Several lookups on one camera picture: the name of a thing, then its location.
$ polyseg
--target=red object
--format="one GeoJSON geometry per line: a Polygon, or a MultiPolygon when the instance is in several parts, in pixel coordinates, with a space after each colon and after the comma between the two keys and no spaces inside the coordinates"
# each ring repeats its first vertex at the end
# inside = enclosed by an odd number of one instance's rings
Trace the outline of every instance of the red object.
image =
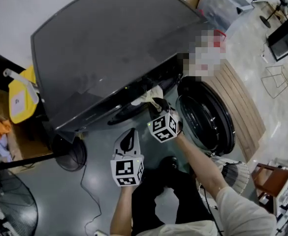
{"type": "Polygon", "coordinates": [[[214,30],[214,47],[220,47],[221,46],[221,41],[215,41],[215,36],[219,36],[219,35],[223,35],[224,36],[224,39],[222,42],[225,41],[225,39],[227,38],[227,35],[224,34],[222,31],[218,30],[218,29],[215,29],[214,30]]]}

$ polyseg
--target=white cloth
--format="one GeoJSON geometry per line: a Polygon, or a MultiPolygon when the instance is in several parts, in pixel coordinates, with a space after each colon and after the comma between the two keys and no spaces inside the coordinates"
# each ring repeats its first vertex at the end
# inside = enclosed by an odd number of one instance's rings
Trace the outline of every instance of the white cloth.
{"type": "MultiPolygon", "coordinates": [[[[275,216],[264,208],[226,187],[216,198],[225,236],[274,236],[275,216]]],[[[163,225],[145,231],[137,236],[216,236],[217,228],[213,221],[197,221],[187,224],[163,225]]]]}
{"type": "Polygon", "coordinates": [[[137,106],[142,102],[150,102],[154,105],[154,107],[157,109],[158,112],[161,111],[161,106],[159,106],[153,98],[161,98],[163,99],[163,91],[160,86],[155,86],[154,88],[148,90],[146,93],[144,93],[141,97],[137,98],[136,100],[131,102],[131,105],[137,106]]]}

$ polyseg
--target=sleeve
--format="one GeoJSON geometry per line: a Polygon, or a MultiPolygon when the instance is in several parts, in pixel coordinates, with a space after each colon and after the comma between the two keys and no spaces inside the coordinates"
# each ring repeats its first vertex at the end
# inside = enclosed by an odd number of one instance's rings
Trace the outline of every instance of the sleeve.
{"type": "Polygon", "coordinates": [[[240,196],[231,187],[220,190],[216,202],[225,235],[275,235],[275,216],[254,202],[240,196]]]}

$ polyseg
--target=gray floor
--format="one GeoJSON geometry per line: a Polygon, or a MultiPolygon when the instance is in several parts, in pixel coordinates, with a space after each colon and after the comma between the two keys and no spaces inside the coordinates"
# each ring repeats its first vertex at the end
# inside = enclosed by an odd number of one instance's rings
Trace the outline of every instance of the gray floor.
{"type": "MultiPolygon", "coordinates": [[[[176,92],[168,96],[175,103],[176,92]]],[[[131,127],[139,132],[141,152],[145,155],[145,167],[154,168],[167,155],[176,155],[181,170],[185,170],[186,160],[174,142],[157,142],[149,134],[146,123],[148,113],[138,116],[128,125],[110,131],[91,131],[85,136],[88,162],[84,185],[99,199],[102,216],[87,226],[88,235],[96,230],[109,232],[110,221],[120,189],[111,176],[110,159],[115,140],[131,127]]],[[[236,145],[227,155],[233,160],[245,161],[240,148],[236,145]]],[[[54,159],[37,165],[33,170],[20,173],[19,177],[32,191],[38,206],[39,221],[36,236],[83,236],[84,226],[99,214],[96,203],[80,187],[83,170],[69,173],[60,168],[54,159]]],[[[253,182],[250,180],[243,196],[256,201],[253,182]]],[[[156,214],[165,223],[174,223],[178,200],[171,190],[166,190],[156,199],[156,214]]]]}

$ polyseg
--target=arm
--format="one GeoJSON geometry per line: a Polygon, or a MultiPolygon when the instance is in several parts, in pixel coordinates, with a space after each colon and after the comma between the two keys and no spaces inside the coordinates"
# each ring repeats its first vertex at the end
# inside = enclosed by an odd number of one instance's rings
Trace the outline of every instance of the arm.
{"type": "Polygon", "coordinates": [[[182,132],[175,139],[193,168],[197,180],[216,199],[218,192],[228,186],[216,164],[194,144],[190,143],[182,132]]]}
{"type": "Polygon", "coordinates": [[[218,167],[182,133],[176,141],[193,168],[197,180],[216,200],[225,235],[275,235],[274,215],[228,187],[218,167]]]}
{"type": "Polygon", "coordinates": [[[130,236],[132,220],[133,187],[122,187],[121,194],[111,221],[110,234],[130,236]]]}

